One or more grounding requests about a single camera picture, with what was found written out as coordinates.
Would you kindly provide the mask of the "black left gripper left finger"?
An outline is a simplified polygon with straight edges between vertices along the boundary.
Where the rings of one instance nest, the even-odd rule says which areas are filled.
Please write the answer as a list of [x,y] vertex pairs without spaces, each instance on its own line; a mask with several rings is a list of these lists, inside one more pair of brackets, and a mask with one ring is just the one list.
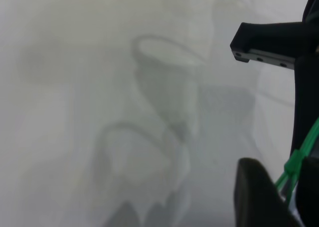
[[238,161],[235,181],[237,227],[298,227],[263,165],[255,159]]

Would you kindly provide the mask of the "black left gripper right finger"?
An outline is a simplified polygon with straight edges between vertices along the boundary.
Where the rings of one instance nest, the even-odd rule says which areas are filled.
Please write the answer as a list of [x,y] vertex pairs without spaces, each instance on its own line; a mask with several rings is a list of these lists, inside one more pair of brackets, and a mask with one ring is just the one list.
[[296,204],[306,227],[319,227],[319,160],[306,157],[302,162]]

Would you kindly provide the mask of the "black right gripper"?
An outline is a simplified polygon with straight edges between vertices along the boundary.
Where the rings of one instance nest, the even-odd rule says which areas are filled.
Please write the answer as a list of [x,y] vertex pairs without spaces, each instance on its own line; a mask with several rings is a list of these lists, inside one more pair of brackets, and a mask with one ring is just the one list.
[[231,44],[237,61],[294,69],[295,113],[291,152],[302,146],[319,117],[319,0],[308,0],[301,22],[241,23]]

